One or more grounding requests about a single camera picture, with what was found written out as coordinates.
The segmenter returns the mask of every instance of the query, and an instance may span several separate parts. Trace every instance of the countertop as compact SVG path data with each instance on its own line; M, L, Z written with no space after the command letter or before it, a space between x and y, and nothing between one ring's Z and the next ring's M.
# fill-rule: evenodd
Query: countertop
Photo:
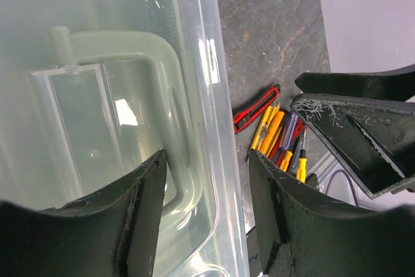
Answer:
M218 0L232 107L261 88L279 83L284 108L300 90L301 73L328 72L329 57L320 0ZM255 225L246 157L258 120L236 136L245 230ZM307 135L307 169L326 148Z

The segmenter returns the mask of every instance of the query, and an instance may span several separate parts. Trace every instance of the plastic bin handle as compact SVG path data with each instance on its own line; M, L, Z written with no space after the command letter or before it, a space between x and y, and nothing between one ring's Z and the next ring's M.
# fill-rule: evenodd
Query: plastic bin handle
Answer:
M163 214L174 219L169 221L170 225L179 221L182 216L177 211L189 213L197 205L202 185L197 170L191 168L190 142L194 141L194 134L174 49L163 38L149 32L71 34L67 27L55 27L50 30L49 37L60 67L120 60L144 60L154 67L154 111L161 123L161 141L177 188L176 198L163 208Z

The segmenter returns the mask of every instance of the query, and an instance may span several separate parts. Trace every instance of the black plastic part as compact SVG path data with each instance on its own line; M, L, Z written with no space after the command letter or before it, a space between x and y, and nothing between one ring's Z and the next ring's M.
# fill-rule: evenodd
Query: black plastic part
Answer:
M257 230L253 227L246 235L246 246L248 247L249 276L258 276L262 272L261 258L257 242Z
M397 194L403 190L407 190L410 193L415 193L415 182L408 183L401 188L395 189L394 191L392 191L392 194Z
M415 65L370 74L304 73L295 83L304 93L405 102L415 92Z
M315 173L311 173L305 178L305 185L314 188L315 190L320 190L320 184L318 183L318 178Z
M249 122L250 119L251 115L246 115L246 117L242 118L240 121L237 122L237 128L240 129L243 126L245 126L245 124L247 124L247 122Z
M152 276L166 168L165 151L159 151L61 209L0 202L2 275Z
M374 212L332 199L250 152L263 272L279 277L415 276L415 207Z
M415 104L301 94L291 108L370 197L415 180Z

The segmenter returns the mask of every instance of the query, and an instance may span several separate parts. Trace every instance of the gray marble countertop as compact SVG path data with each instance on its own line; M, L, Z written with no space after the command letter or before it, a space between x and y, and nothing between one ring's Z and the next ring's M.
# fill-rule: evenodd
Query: gray marble countertop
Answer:
M289 108L299 94L294 79L306 71L328 72L320 0L218 0L232 107L261 88L279 83L278 101ZM257 122L236 136L245 230L255 224L246 156ZM307 136L307 168L326 152Z

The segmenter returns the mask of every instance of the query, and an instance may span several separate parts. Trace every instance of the cable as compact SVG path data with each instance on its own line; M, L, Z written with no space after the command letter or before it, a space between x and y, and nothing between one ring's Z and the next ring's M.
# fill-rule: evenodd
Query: cable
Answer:
M252 261L252 260L257 259L257 258L258 258L258 255L259 255L259 252L258 252L257 254L255 254L255 255L251 256L251 257L248 259L248 263L251 263L251 261Z
M345 177L346 177L346 179L347 179L347 181L348 181L348 183L349 183L349 187L350 187L350 190L351 190L351 194L353 195L353 199L354 199L354 201L355 201L355 205L356 205L356 207L359 207L359 201L357 200L357 194L356 194L356 189L355 189L355 187L353 186L353 181L351 180L351 178L350 178L350 175L347 173L347 172L345 172L345 170L343 170L343 169L338 169L338 170L336 170L331 176L330 176L330 179L329 179L329 182L327 183L327 187L326 187L326 190L324 191L324 194L326 195L328 192L329 192L329 188L330 188L330 185L331 185L331 183L332 183L332 181L334 180L334 178L339 174L339 173L342 173Z

